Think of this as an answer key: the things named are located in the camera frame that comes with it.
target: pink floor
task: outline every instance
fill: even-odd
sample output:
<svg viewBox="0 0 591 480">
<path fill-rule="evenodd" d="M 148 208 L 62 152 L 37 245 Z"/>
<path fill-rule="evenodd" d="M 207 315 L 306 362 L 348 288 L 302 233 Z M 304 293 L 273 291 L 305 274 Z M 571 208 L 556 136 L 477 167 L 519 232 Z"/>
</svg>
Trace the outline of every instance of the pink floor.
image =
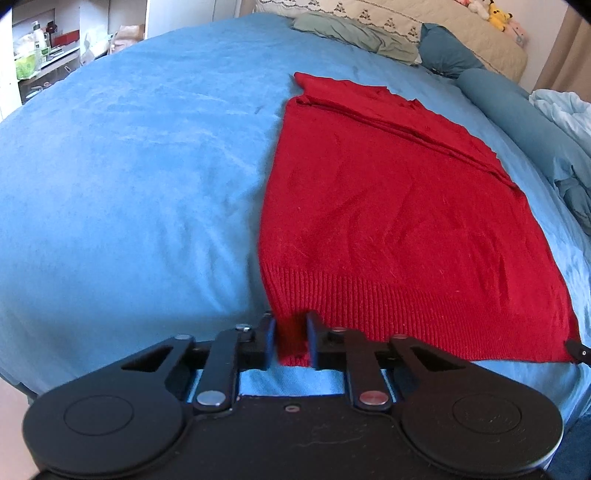
<svg viewBox="0 0 591 480">
<path fill-rule="evenodd" d="M 0 480 L 28 480 L 37 468 L 21 435 L 27 398 L 0 380 Z"/>
</svg>

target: yellow stuffed toy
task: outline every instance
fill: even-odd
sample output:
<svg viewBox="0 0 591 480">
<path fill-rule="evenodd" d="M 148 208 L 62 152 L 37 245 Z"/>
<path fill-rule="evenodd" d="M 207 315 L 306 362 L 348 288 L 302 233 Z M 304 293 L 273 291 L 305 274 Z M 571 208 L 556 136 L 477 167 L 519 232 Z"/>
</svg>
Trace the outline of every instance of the yellow stuffed toy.
<svg viewBox="0 0 591 480">
<path fill-rule="evenodd" d="M 513 15 L 503 12 L 494 2 L 491 2 L 488 12 L 491 15 L 488 21 L 502 32 L 505 31 L 505 25 L 507 25 L 509 19 L 513 18 Z"/>
</svg>

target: silver bolt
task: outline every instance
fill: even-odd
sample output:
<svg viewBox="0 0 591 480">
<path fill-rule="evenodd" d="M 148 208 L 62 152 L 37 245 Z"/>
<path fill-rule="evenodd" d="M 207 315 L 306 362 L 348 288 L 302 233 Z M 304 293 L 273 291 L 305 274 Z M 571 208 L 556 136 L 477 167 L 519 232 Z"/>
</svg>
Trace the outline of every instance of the silver bolt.
<svg viewBox="0 0 591 480">
<path fill-rule="evenodd" d="M 368 390 L 367 392 L 363 392 L 359 396 L 359 399 L 365 405 L 379 407 L 380 405 L 386 404 L 390 397 L 387 393 L 380 392 L 379 390 Z"/>
<path fill-rule="evenodd" d="M 206 390 L 197 395 L 197 402 L 205 407 L 219 407 L 226 401 L 226 396 L 218 390 Z"/>
</svg>

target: blue bed sheet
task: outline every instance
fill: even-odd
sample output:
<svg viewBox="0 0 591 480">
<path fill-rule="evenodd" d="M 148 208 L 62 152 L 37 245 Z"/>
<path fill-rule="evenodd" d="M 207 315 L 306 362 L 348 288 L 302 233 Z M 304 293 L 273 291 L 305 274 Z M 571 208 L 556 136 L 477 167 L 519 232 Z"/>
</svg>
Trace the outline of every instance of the blue bed sheet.
<svg viewBox="0 0 591 480">
<path fill-rule="evenodd" d="M 259 214 L 291 75 L 386 85 L 464 125 L 526 193 L 591 343 L 589 240 L 527 157 L 453 84 L 268 14 L 185 28 L 97 60 L 0 124 L 0 374 L 42 393 L 175 333 L 211 339 L 267 309 Z M 584 365 L 486 361 L 560 408 Z M 335 372 L 242 376 L 318 394 Z"/>
</svg>

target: red garment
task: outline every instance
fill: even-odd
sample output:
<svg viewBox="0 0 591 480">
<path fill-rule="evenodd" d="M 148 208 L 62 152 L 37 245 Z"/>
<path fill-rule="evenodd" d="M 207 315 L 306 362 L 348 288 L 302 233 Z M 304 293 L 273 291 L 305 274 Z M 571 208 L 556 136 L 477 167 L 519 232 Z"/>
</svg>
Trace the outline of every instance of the red garment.
<svg viewBox="0 0 591 480">
<path fill-rule="evenodd" d="M 295 79 L 259 240 L 281 356 L 302 363 L 317 310 L 468 360 L 571 361 L 564 279 L 495 154 L 385 87 Z"/>
</svg>

